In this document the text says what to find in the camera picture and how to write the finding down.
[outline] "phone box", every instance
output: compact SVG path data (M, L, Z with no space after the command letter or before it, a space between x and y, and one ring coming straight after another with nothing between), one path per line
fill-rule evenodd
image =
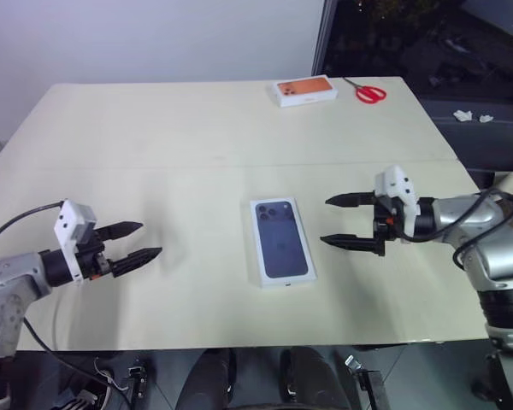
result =
M316 280L294 198L250 202L261 286Z
M272 84L272 91L280 107L333 100L339 94L326 75L278 81Z

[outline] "table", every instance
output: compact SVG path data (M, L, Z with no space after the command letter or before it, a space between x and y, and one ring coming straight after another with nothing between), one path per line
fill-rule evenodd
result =
M475 185L399 78L363 78L388 97L360 103L340 79L335 101L274 106L268 82L56 85L0 155L0 225L69 197L98 225L145 228L107 245L115 259L163 246L122 278L66 285L28 318L60 350L383 344L486 337L478 298L437 243L388 243L386 257L319 236L370 236L372 208L329 207L372 190L392 163L421 196ZM261 289L248 203L294 196L318 279ZM0 256L55 249L56 212L0 237ZM37 349L27 332L19 349Z

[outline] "white wall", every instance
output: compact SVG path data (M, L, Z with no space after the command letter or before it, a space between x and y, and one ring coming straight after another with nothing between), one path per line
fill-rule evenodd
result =
M0 138L59 82L311 74L323 0L0 0Z
M513 0L467 0L462 7L513 36Z

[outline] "red scissors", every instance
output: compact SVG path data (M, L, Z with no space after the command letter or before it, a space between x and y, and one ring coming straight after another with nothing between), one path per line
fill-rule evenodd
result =
M368 85L359 85L354 83L353 81L349 81L346 77L342 78L344 79L344 81L356 87L356 97L364 103L376 104L378 101L386 99L387 94L381 88L371 87Z

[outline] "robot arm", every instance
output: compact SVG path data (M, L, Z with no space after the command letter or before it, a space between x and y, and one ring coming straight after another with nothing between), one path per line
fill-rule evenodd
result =
M385 241L402 238L434 240L458 249L455 260L479 295L492 343L513 350L513 227L505 223L502 209L488 194L416 200L409 178L393 166L376 177L373 192L342 194L327 203L343 208L374 206L372 238L349 234L321 238L333 246L383 256Z
M0 259L0 358L13 356L29 305L68 282L114 277L152 261L161 248L141 249L118 261L103 255L104 241L125 237L142 224L120 222L96 230L89 207L72 201L62 204L55 230L61 249Z

